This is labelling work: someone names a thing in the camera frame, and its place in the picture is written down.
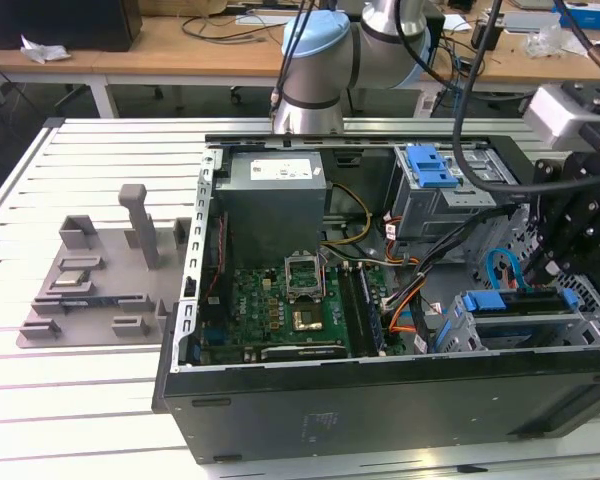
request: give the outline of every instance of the floor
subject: floor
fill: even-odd
[[[43,116],[57,116],[54,104],[65,94],[62,85],[27,84],[19,85],[36,105]],[[183,87],[185,108],[176,112],[172,90],[162,87],[164,98],[154,97],[153,87],[119,86],[114,87],[114,96],[121,117],[265,117],[268,115],[268,88],[244,88],[240,91],[242,103],[231,103],[229,89],[225,87]],[[18,162],[42,124],[43,116],[37,114],[24,100],[18,100],[18,93],[11,90],[6,95],[6,103],[0,106],[0,186]],[[356,112],[365,117],[410,117],[413,113],[417,94],[413,91],[373,90],[367,94],[364,111]],[[453,112],[445,99],[435,113],[436,117],[451,117]],[[498,104],[497,108],[485,102],[472,102],[470,117],[505,118],[519,116],[517,102]],[[95,104],[89,93],[76,99],[65,110],[66,117],[97,118]]]

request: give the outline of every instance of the black computer case side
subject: black computer case side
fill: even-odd
[[[200,464],[561,437],[600,413],[600,351],[169,373]]]

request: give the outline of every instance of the desk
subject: desk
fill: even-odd
[[[471,35],[475,20],[485,8],[491,7],[492,0],[477,0],[470,13],[465,17],[472,27],[466,32],[455,32],[450,35],[460,42],[471,44]],[[444,13],[457,13],[449,7],[442,7]],[[505,1],[501,12],[521,11],[519,8]],[[592,40],[600,40],[600,31],[587,30],[587,36]],[[562,82],[564,80],[597,81],[600,80],[600,69],[587,57],[565,52],[563,56],[531,58],[524,50],[524,34],[509,34],[502,32],[497,48],[485,54],[484,72],[478,77],[473,90],[477,92],[530,92],[538,85],[548,82]],[[460,55],[474,56],[466,48],[457,46]],[[451,73],[451,60],[449,55],[439,50],[433,68],[443,77],[449,78]],[[419,103],[429,106],[435,97],[444,89],[430,77],[424,75],[422,79],[422,94]],[[430,115],[421,112],[422,116]]]
[[[356,119],[357,134],[449,134],[450,119]],[[44,128],[0,190],[0,479],[600,478],[600,416],[562,439],[310,459],[196,465],[170,415],[150,410],[159,345],[20,350],[65,215],[125,227],[123,183],[144,183],[160,226],[189,216],[206,133],[269,130],[266,119],[70,119]],[[527,154],[564,158],[520,120],[468,119],[467,134],[510,135]]]
[[[490,3],[490,0],[478,0],[468,19],[475,19]],[[516,8],[506,5],[503,10]],[[217,45],[182,34],[182,22],[183,19],[173,17],[145,18],[140,36],[131,50],[123,53],[72,51],[70,60],[39,65],[19,51],[0,51],[0,68],[15,82],[89,85],[103,118],[117,116],[110,85],[274,85],[282,53],[280,46],[266,32],[257,34],[263,42]],[[223,19],[214,19],[214,22],[222,23]],[[197,20],[190,27],[196,31],[201,25],[202,21]],[[204,33],[226,35],[253,28],[235,24],[209,26]],[[270,31],[278,41],[281,40],[281,27]],[[454,36],[466,43],[471,38],[470,34],[463,33]],[[502,34],[498,48],[487,55],[485,71],[478,78],[475,90],[527,92],[543,82],[600,80],[600,71],[591,60],[574,54],[531,59],[520,45],[522,40],[522,35]],[[451,64],[445,52],[436,56],[434,67],[443,76],[450,76]],[[416,116],[429,116],[435,96],[442,87],[423,75],[409,88],[422,92]]]

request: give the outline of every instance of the green circuit board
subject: green circuit board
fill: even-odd
[[[315,286],[315,267],[304,264],[298,267],[292,269],[291,286]],[[339,268],[342,267],[325,267],[324,279],[320,275],[323,298],[319,302],[308,297],[290,302],[283,266],[235,270],[232,321],[226,340],[221,346],[203,347],[206,350],[204,363],[242,363],[245,361],[245,349],[285,345],[335,344],[344,346],[350,352],[338,283]],[[371,267],[367,270],[367,277],[371,294],[379,308],[380,298],[387,294],[384,272]],[[301,321],[307,315],[310,315],[310,321]]]
[[[233,289],[236,321],[230,330],[231,342],[239,345],[335,342],[348,346],[335,269],[325,271],[325,277],[326,296],[320,303],[304,298],[290,303],[283,268],[237,270]],[[264,286],[266,280],[271,282],[270,288]],[[315,284],[312,271],[294,275],[292,285],[294,280],[297,286]],[[322,328],[294,329],[294,311],[298,311],[299,306],[319,310],[314,320],[322,323]]]

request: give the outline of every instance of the open computer chassis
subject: open computer chassis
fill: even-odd
[[[218,179],[231,175],[232,157],[291,152],[297,158],[300,152],[330,152],[327,156],[337,157],[338,167],[347,168],[334,170],[325,163],[325,175],[336,172],[351,179],[358,169],[365,180],[356,189],[382,190],[375,209],[383,211],[395,208],[401,185],[410,176],[400,152],[412,142],[450,152],[449,138],[435,136],[207,138],[179,307],[164,336],[156,382],[156,398],[174,416],[198,463],[559,437],[600,412],[600,338],[591,345],[564,341],[540,348],[427,354],[406,349],[397,355],[376,351],[294,362],[252,361],[246,355],[235,364],[192,363],[184,350],[199,353],[204,348],[199,344],[205,322],[200,297],[207,288],[203,284],[210,281],[205,280],[205,255],[212,249],[210,237],[217,235],[210,233],[210,204]],[[488,146],[486,160],[503,181],[531,182],[533,166],[510,138],[470,138],[464,145],[466,151]],[[365,170],[365,149],[396,156]],[[385,175],[379,173],[381,164],[388,165],[386,185],[378,179]],[[428,301],[451,310],[461,292],[485,289],[483,259],[489,248],[508,248],[524,262],[534,237],[525,222],[526,211],[521,209],[511,218],[483,225],[464,246],[464,259],[450,258],[432,270],[424,290]],[[555,285],[577,292],[580,312],[600,325],[600,279],[560,276]],[[427,320],[436,316],[433,312]]]

